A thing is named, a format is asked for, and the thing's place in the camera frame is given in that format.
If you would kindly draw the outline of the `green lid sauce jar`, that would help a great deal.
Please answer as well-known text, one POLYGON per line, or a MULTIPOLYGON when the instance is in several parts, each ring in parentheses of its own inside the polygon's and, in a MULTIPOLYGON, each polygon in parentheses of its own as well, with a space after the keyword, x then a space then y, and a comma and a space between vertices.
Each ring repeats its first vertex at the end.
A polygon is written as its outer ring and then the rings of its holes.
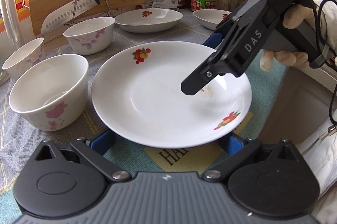
POLYGON ((191 11, 215 9, 215 2, 216 0, 191 0, 190 9, 191 11))

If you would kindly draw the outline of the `grey checked table mat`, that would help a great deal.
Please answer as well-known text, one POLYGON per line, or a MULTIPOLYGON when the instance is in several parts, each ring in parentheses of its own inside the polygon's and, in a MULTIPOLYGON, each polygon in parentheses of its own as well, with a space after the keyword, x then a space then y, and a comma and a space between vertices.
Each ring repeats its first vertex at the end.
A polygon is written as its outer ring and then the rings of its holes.
MULTIPOLYGON (((103 52, 87 57, 88 76, 94 78, 106 60, 128 47, 154 41, 202 43, 210 33, 189 10, 183 11, 183 18, 176 26, 159 33, 134 34, 115 27, 111 46, 103 52)), ((256 138, 260 134, 287 72, 286 67, 278 63, 273 65, 271 71, 264 72, 259 64, 260 60, 256 58, 246 72, 253 91, 253 101, 247 117, 236 129, 236 133, 243 138, 256 138)), ((12 223, 21 214, 14 200, 12 188, 31 153, 43 139, 51 138, 56 143, 68 143, 78 137, 90 138, 105 129, 93 105, 88 103, 80 117, 65 129, 52 133, 40 131, 11 110, 9 94, 13 85, 11 78, 3 78, 1 81, 2 223, 12 223)), ((226 153, 216 143, 172 151, 145 147, 117 137, 105 156, 121 168, 135 174, 138 171, 202 172, 225 159, 226 153)))

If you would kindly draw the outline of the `white plate with food stain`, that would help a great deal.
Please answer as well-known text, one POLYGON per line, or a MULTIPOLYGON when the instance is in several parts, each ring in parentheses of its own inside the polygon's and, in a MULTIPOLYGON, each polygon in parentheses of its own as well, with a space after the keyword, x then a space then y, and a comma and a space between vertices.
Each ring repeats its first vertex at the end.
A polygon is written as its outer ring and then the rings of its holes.
POLYGON ((200 9, 193 12, 200 24, 209 30, 215 30, 218 24, 230 14, 230 11, 218 9, 200 9))

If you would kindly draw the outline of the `yellow lid spice jar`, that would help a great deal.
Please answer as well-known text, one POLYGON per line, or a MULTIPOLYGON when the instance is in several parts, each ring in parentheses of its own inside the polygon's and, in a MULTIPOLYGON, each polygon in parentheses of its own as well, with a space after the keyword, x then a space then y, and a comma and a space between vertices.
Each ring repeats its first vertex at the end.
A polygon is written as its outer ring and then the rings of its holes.
POLYGON ((216 0, 215 7, 219 10, 228 10, 230 0, 216 0))

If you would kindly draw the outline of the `tall plastic wrap roll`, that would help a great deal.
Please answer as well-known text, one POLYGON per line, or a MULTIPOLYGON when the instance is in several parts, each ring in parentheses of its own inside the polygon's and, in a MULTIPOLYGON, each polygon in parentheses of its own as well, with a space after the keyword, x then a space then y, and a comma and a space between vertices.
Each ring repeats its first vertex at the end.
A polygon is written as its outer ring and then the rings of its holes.
POLYGON ((11 47, 17 50, 25 44, 25 40, 19 27, 15 0, 1 0, 1 14, 11 47))

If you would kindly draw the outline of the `black handled kitchen knife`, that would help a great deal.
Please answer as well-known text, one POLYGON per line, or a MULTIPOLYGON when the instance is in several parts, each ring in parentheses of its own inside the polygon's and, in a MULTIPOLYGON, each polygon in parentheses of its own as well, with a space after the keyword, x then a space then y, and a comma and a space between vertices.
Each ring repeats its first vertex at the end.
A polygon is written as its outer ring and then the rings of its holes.
MULTIPOLYGON (((105 0, 108 12, 112 15, 108 1, 105 0)), ((71 21, 73 25, 74 19, 95 6, 100 5, 100 0, 72 0, 50 13, 42 22, 41 36, 52 32, 61 25, 71 21)))

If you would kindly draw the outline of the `white floral bowl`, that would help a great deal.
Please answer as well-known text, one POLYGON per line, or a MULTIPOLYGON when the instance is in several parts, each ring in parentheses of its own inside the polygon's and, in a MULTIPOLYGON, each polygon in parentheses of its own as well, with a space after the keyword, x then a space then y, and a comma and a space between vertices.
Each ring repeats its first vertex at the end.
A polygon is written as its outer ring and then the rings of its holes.
POLYGON ((46 59, 44 38, 36 38, 13 52, 2 65, 2 69, 18 80, 27 70, 46 59))
POLYGON ((78 54, 48 58, 14 84, 11 109, 33 127, 57 131, 73 123, 88 101, 88 61, 78 54))
POLYGON ((112 43, 114 25, 113 17, 92 18, 69 27, 63 36, 76 54, 92 55, 112 43))

